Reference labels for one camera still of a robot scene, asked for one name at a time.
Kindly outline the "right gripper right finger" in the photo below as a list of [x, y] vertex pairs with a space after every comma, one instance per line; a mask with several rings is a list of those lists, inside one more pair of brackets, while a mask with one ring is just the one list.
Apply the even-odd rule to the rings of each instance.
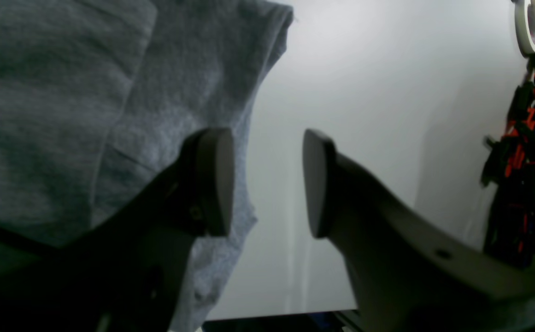
[[365, 332], [535, 332], [535, 277], [423, 220], [319, 130], [302, 147], [309, 227], [343, 256]]

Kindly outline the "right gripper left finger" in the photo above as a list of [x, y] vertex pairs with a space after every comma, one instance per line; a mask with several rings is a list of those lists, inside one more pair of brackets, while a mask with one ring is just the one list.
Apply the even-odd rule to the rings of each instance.
[[199, 236], [227, 236], [227, 128], [189, 136], [177, 161], [105, 223], [63, 248], [0, 228], [38, 260], [0, 275], [0, 332], [166, 332]]

